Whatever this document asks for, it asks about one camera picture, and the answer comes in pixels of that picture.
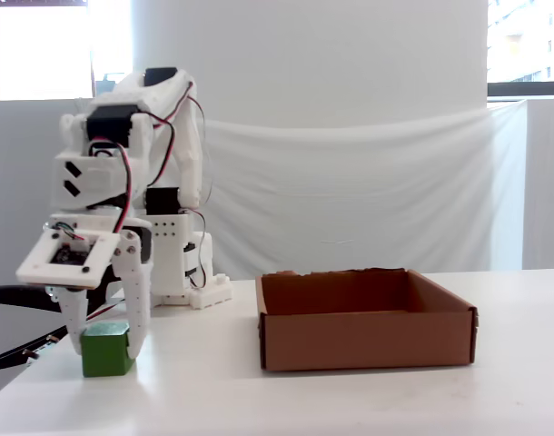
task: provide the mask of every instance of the green cube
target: green cube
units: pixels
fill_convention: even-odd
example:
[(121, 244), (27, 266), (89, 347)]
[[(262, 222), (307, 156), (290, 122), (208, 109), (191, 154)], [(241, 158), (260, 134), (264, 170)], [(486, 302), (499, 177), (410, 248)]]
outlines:
[(84, 377), (125, 375), (135, 359), (128, 357), (127, 322), (96, 322), (81, 335)]

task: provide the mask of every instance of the open cardboard box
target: open cardboard box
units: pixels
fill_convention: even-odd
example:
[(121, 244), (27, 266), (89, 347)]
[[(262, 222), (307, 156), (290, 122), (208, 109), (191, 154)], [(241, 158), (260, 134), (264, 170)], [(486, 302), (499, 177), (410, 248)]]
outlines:
[(412, 270), (264, 275), (257, 306), (266, 370), (474, 361), (477, 309)]

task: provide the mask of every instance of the wall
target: wall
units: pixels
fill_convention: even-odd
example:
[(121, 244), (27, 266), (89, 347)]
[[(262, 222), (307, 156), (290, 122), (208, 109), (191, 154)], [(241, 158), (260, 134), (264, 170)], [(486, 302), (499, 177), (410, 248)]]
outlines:
[[(51, 165), (62, 150), (59, 117), (78, 112), (73, 100), (0, 102), (0, 284), (41, 234), (51, 208)], [(59, 328), (57, 313), (0, 306), (0, 353)], [(0, 371), (0, 389), (24, 367)]]
[(523, 268), (554, 268), (554, 99), (528, 110)]
[(134, 68), (178, 65), (210, 119), (384, 124), (484, 107), (487, 1), (132, 0)]

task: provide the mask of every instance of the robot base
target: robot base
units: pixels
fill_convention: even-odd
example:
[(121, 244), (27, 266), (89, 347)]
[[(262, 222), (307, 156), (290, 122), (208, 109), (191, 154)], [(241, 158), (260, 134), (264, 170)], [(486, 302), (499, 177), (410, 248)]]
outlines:
[(206, 283), (202, 289), (192, 289), (189, 293), (193, 309), (204, 309), (232, 298), (232, 284), (227, 276), (218, 274), (212, 283)]
[(231, 280), (224, 274), (217, 274), (202, 289), (186, 290), (183, 295), (153, 295), (152, 306), (189, 305), (193, 309), (205, 309), (232, 299)]

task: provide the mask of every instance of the white table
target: white table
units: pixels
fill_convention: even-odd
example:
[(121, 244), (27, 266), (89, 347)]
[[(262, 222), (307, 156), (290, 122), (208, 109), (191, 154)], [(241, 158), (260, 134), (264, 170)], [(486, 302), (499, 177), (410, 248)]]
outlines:
[(479, 307), (469, 367), (266, 373), (253, 282), (156, 310), (124, 377), (84, 379), (65, 339), (0, 392), (0, 433), (554, 434), (554, 271), (429, 277)]

